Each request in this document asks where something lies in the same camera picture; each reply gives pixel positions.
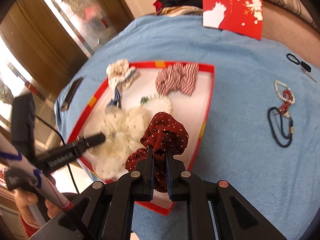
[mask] copper-colored rivet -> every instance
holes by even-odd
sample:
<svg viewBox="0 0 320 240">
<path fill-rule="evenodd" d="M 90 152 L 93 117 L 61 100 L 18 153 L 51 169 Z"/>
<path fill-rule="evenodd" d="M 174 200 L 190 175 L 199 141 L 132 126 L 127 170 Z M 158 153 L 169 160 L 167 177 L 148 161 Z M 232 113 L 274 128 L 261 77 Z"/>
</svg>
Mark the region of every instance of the copper-colored rivet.
<svg viewBox="0 0 320 240">
<path fill-rule="evenodd" d="M 229 183 L 226 182 L 225 180 L 221 180 L 221 181 L 219 181 L 219 186 L 225 188 L 225 187 L 229 186 Z"/>
</svg>

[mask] red and white striped scrunchie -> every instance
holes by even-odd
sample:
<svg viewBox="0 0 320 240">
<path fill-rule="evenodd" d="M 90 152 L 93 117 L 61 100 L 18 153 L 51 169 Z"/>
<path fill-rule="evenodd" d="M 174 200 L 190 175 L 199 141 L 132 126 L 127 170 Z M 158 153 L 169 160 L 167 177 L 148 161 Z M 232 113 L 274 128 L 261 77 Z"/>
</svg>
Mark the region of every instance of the red and white striped scrunchie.
<svg viewBox="0 0 320 240">
<path fill-rule="evenodd" d="M 199 65 L 176 62 L 161 70 L 156 78 L 155 86 L 158 94 L 167 95 L 170 91 L 180 91 L 191 96 L 196 88 Z"/>
</svg>

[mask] metal rivet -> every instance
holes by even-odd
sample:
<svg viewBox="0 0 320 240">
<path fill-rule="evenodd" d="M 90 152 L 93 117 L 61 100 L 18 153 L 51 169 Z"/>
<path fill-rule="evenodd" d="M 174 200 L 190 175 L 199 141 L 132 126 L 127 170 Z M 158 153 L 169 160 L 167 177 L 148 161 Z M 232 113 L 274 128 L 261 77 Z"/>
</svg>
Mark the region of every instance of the metal rivet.
<svg viewBox="0 0 320 240">
<path fill-rule="evenodd" d="M 139 171 L 133 171 L 130 173 L 130 176 L 133 178 L 137 178 L 140 176 L 140 172 Z"/>
<path fill-rule="evenodd" d="M 229 186 L 229 183 L 226 182 L 225 180 L 221 180 L 221 181 L 219 181 L 219 186 L 223 187 L 223 188 L 226 188 L 226 187 Z"/>
<path fill-rule="evenodd" d="M 191 176 L 191 173 L 189 171 L 183 171 L 181 172 L 181 176 L 184 178 L 189 178 Z"/>
<path fill-rule="evenodd" d="M 94 183 L 92 184 L 92 187 L 93 187 L 94 189 L 98 189 L 98 188 L 101 188 L 102 185 L 103 185 L 103 183 L 102 183 L 101 181 L 96 181 L 96 182 L 94 182 Z"/>
</svg>

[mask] pearl bracelet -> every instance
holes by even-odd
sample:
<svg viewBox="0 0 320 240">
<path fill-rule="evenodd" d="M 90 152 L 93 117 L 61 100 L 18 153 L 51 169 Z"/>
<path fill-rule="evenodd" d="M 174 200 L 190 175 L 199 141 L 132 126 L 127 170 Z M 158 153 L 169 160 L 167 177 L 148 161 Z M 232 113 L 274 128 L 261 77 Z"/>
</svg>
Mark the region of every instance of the pearl bracelet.
<svg viewBox="0 0 320 240">
<path fill-rule="evenodd" d="M 288 102 L 290 105 L 293 105 L 295 103 L 295 98 L 294 98 L 294 95 L 293 95 L 293 92 L 291 91 L 291 89 L 284 83 L 280 82 L 279 80 L 276 80 L 273 82 L 274 86 L 275 86 L 275 90 L 276 90 L 276 94 L 277 96 L 284 102 Z M 291 95 L 292 95 L 292 99 L 287 99 L 286 97 L 283 97 L 280 92 L 279 92 L 279 89 L 278 89 L 278 85 L 280 86 L 283 86 L 285 89 L 287 89 L 288 91 L 290 91 Z"/>
<path fill-rule="evenodd" d="M 161 95 L 161 94 L 152 94 L 152 95 L 148 95 L 146 97 L 142 97 L 141 100 L 140 100 L 140 106 L 139 107 L 143 107 L 143 105 L 145 103 L 147 103 L 148 101 L 152 100 L 152 99 L 163 99 L 167 102 L 168 104 L 168 111 L 167 113 L 168 114 L 171 114 L 171 112 L 173 111 L 173 105 L 172 105 L 172 101 L 170 98 L 168 98 L 167 96 L 165 95 Z"/>
</svg>

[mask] blue tablecloth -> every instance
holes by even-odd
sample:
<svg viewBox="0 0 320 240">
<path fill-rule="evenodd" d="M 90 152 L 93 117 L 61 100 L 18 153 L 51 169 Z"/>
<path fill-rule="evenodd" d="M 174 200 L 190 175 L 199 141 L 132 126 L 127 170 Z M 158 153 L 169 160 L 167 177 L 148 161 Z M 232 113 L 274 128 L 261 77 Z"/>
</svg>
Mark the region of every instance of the blue tablecloth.
<svg viewBox="0 0 320 240">
<path fill-rule="evenodd" d="M 320 86 L 286 58 L 289 52 L 275 41 L 204 28 L 201 17 L 145 16 L 84 64 L 73 78 L 84 80 L 65 112 L 59 107 L 72 82 L 61 92 L 57 125 L 67 139 L 106 67 L 120 58 L 215 65 L 211 109 L 192 171 L 208 181 L 229 181 L 285 237 L 299 239 L 320 207 Z M 311 67 L 320 82 L 320 71 Z M 277 79 L 296 98 L 290 106 L 295 132 L 286 149 L 275 143 L 267 119 L 267 110 L 282 104 L 273 87 Z M 185 203 L 168 216 L 135 205 L 132 230 L 141 240 L 186 239 L 185 211 Z"/>
</svg>

